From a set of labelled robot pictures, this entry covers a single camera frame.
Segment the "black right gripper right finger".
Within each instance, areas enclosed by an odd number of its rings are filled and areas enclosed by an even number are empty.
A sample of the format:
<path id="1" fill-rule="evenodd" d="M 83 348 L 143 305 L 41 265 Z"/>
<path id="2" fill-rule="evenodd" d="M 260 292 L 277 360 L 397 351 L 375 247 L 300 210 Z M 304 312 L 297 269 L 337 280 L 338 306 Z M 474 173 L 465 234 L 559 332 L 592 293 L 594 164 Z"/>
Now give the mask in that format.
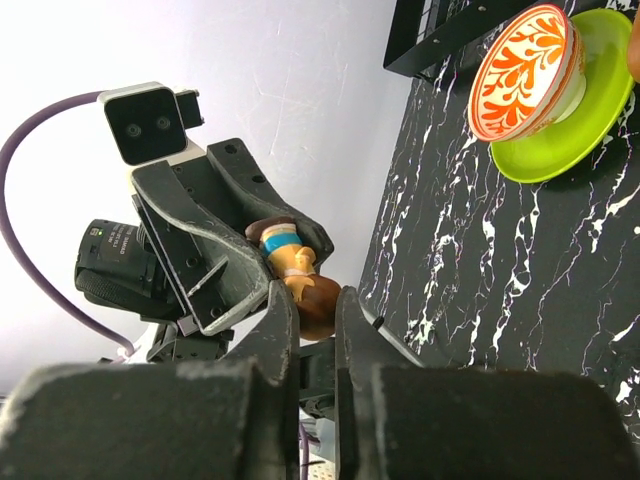
<path id="1" fill-rule="evenodd" d="M 635 479 L 615 403 L 565 373 L 423 368 L 365 317 L 336 306 L 341 479 Z"/>

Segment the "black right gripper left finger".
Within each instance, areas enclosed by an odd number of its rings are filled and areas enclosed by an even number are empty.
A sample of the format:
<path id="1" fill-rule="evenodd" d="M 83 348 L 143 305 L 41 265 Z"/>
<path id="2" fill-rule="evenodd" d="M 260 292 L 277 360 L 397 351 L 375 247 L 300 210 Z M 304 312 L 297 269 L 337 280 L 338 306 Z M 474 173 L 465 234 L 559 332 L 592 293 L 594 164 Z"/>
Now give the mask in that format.
<path id="1" fill-rule="evenodd" d="M 295 479 L 298 314 L 287 287 L 224 358 L 61 364 L 1 412 L 5 479 Z"/>

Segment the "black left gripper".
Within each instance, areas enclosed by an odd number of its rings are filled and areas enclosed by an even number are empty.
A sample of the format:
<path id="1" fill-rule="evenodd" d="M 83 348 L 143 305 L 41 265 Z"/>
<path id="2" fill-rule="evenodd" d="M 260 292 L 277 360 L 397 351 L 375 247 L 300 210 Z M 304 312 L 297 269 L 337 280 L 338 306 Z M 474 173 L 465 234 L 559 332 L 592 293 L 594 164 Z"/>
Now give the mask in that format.
<path id="1" fill-rule="evenodd" d="M 288 216 L 318 265 L 334 252 L 324 227 L 279 195 L 241 139 L 212 144 L 206 156 L 209 161 L 160 161 L 131 172 L 151 243 L 199 328 L 142 228 L 95 219 L 82 237 L 76 289 L 92 304 L 137 314 L 150 324 L 136 362 L 227 354 L 234 333 L 218 333 L 260 307 L 271 281 L 261 255 L 241 235 L 249 224 Z"/>

